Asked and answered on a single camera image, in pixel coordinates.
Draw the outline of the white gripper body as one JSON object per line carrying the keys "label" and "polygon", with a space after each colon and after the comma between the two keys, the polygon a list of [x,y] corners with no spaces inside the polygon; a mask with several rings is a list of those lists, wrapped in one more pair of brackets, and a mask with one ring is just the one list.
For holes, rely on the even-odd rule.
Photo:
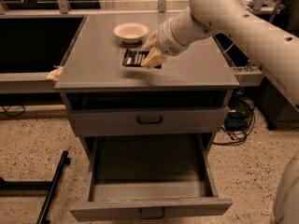
{"label": "white gripper body", "polygon": [[182,38],[187,34],[186,21],[179,18],[167,19],[159,28],[157,36],[158,48],[165,54],[177,56],[187,49]]}

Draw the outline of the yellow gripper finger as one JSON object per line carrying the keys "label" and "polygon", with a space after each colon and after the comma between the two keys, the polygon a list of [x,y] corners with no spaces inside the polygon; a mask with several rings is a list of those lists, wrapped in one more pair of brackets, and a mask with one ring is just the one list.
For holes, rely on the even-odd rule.
{"label": "yellow gripper finger", "polygon": [[152,49],[157,49],[157,37],[158,32],[154,31],[151,36],[146,40],[146,42],[142,45],[142,49],[144,51],[151,51]]}
{"label": "yellow gripper finger", "polygon": [[151,69],[166,61],[167,55],[160,49],[153,47],[148,56],[142,61],[141,66]]}

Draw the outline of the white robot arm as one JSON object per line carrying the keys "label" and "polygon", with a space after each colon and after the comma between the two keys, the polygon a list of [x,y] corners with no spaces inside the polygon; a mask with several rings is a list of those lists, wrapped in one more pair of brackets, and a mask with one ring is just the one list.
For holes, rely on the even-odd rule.
{"label": "white robot arm", "polygon": [[259,65],[293,107],[299,106],[299,39],[245,9],[241,0],[189,0],[145,42],[142,62],[156,67],[197,40],[222,33]]}

